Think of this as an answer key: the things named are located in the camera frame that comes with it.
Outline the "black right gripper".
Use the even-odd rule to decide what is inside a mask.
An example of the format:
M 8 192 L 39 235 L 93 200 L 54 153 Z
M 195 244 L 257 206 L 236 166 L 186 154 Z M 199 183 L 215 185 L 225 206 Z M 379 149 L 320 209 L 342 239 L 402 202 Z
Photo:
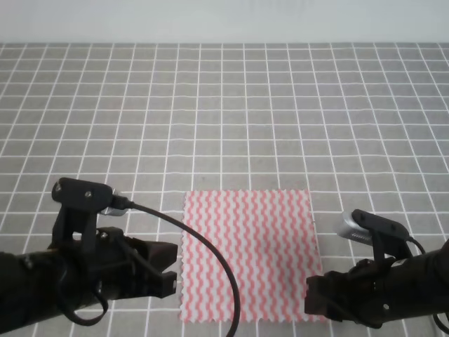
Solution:
M 308 277 L 304 312 L 375 329 L 403 319 L 398 291 L 387 279 L 400 265 L 401 262 L 394 259 L 382 263 L 365 259 L 347 272 L 329 271 L 322 276 Z

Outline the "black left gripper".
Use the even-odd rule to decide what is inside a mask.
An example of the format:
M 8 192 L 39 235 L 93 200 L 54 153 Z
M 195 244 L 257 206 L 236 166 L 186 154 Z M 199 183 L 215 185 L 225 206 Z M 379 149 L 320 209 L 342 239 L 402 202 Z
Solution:
M 98 303 L 94 293 L 105 300 L 173 295 L 177 287 L 177 273 L 166 271 L 177 260 L 177 245 L 170 242 L 143 242 L 138 251 L 160 273 L 146 272 L 138 266 L 124 248 L 130 240 L 115 227 L 101 227 L 94 236 L 90 251 L 82 241 L 73 241 L 62 252 L 67 274 L 62 280 L 63 298 L 81 308 Z

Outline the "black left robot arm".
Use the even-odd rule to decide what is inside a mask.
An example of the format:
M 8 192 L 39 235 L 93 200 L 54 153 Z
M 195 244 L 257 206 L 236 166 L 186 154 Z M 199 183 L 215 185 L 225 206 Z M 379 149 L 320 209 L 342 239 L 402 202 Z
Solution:
M 176 260 L 176 244 L 127 237 L 115 227 L 98 229 L 90 253 L 79 240 L 35 253 L 2 253 L 1 332 L 60 315 L 92 326 L 111 300 L 171 296 L 177 275 L 169 267 Z

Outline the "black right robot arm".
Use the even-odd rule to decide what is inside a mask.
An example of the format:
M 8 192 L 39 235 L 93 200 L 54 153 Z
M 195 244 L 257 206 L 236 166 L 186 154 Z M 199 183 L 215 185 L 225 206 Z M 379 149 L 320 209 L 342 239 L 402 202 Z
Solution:
M 306 280 L 304 311 L 372 329 L 402 319 L 448 313 L 448 245 L 397 260 L 360 260 L 348 272 Z

